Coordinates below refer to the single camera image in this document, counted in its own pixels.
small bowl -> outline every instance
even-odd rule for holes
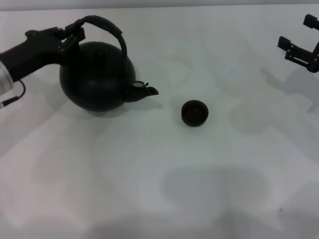
[[[201,101],[188,101],[181,108],[181,118],[191,127],[201,126],[208,117],[208,108]]]

black kettle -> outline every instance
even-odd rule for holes
[[[67,97],[86,110],[101,112],[158,95],[148,83],[136,80],[122,32],[106,19],[94,17],[95,25],[113,34],[122,50],[104,42],[80,44],[70,54],[69,64],[60,68],[60,83]]]

white surface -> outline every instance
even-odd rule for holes
[[[0,10],[318,3],[317,0],[0,0]]]
[[[1,12],[1,50],[29,29],[108,18],[124,32],[138,78],[160,92],[98,117],[67,100],[57,66],[27,77],[26,96],[0,111],[1,239],[318,238],[319,111],[308,111],[319,105],[318,74],[277,48],[283,35],[313,50],[318,32],[302,23],[318,12]],[[88,41],[118,45],[85,29]],[[191,99],[209,107],[202,127],[181,122]]]

